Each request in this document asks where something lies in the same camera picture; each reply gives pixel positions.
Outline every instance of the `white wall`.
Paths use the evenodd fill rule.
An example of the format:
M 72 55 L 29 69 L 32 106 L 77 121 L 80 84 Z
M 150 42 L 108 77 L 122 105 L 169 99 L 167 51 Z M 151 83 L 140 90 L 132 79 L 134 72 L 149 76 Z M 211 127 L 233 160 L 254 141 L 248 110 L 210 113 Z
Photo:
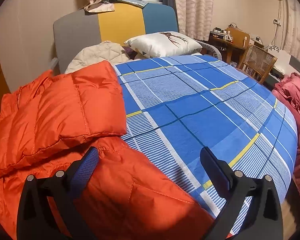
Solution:
M 277 30 L 275 42 L 279 47 L 282 41 L 282 30 L 283 46 L 288 26 L 287 1 L 281 1 L 281 6 L 281 27 Z M 273 20 L 278 18 L 278 10 L 278 0 L 214 0 L 211 28 L 225 29 L 231 22 L 234 22 L 238 28 L 249 33 L 252 38 L 259 36 L 264 45 L 268 46 L 274 38 Z
M 49 68 L 55 57 L 53 22 L 87 0 L 5 0 L 0 7 L 0 63 L 15 91 Z

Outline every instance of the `wooden table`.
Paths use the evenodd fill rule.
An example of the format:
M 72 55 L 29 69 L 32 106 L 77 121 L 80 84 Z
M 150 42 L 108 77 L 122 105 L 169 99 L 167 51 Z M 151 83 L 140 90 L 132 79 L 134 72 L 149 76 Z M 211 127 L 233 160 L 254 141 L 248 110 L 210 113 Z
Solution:
M 225 62 L 227 62 L 228 64 L 231 63 L 231 57 L 232 57 L 232 53 L 233 53 L 234 49 L 238 49 L 240 51 L 239 62 L 241 61 L 243 54 L 246 51 L 246 49 L 244 47 L 237 46 L 237 45 L 233 44 L 232 42 L 229 42 L 229 41 L 226 41 L 223 39 L 219 39 L 219 38 L 215 38 L 212 36 L 209 37 L 209 43 L 214 43 L 214 44 L 221 43 L 222 47 L 226 47 L 227 57 L 226 57 Z

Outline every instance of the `blue plaid bedsheet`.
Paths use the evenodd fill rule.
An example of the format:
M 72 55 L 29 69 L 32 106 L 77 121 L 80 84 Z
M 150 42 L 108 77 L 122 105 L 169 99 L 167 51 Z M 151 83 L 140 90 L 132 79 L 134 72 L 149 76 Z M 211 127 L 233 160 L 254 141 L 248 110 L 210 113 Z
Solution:
M 127 114 L 122 138 L 212 216 L 225 199 L 201 166 L 204 146 L 246 176 L 271 175 L 284 200 L 297 127 L 289 109 L 268 89 L 210 56 L 152 58 L 114 68 Z M 246 198 L 232 233 L 239 231 L 250 201 Z

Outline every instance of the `bed headboard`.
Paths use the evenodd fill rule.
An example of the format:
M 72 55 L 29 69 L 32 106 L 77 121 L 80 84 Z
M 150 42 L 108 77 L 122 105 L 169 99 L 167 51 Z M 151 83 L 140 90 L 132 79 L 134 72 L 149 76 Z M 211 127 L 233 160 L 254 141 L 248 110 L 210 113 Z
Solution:
M 125 3 L 114 4 L 115 11 L 90 14 L 83 9 L 56 20 L 53 24 L 54 40 L 60 72 L 85 47 L 103 41 L 122 46 L 132 37 L 166 31 L 178 31 L 172 7 L 148 3 L 143 9 Z

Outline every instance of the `puffer jacket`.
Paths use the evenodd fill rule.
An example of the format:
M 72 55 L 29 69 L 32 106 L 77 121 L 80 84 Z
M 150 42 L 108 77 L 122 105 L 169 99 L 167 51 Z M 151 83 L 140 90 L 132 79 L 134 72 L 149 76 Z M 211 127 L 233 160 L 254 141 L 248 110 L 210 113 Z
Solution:
M 120 138 L 125 133 L 122 90 L 106 61 L 68 75 L 53 77 L 47 71 L 5 95 L 0 223 L 7 233 L 16 239 L 26 177 L 66 170 L 94 146 L 99 163 L 74 204 L 99 239 L 199 239 L 213 222 L 210 215 L 144 154 L 131 149 Z

